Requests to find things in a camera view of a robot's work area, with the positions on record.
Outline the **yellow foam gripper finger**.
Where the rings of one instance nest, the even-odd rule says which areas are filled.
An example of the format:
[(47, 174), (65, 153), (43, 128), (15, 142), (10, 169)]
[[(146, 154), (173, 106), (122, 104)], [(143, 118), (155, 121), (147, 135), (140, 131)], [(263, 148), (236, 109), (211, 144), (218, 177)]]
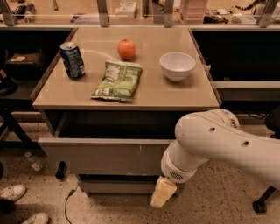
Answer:
[(161, 208), (177, 191), (176, 185), (166, 177), (160, 176), (151, 196), (150, 204), (155, 208)]

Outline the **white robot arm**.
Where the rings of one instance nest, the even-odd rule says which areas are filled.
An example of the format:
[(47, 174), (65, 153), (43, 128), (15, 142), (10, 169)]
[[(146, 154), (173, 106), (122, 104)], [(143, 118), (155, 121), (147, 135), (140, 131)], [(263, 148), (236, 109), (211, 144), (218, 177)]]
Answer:
[(150, 204), (162, 207), (176, 192), (177, 184), (185, 183), (209, 160), (229, 163), (280, 189), (280, 141), (241, 131), (233, 113), (212, 109), (178, 120)]

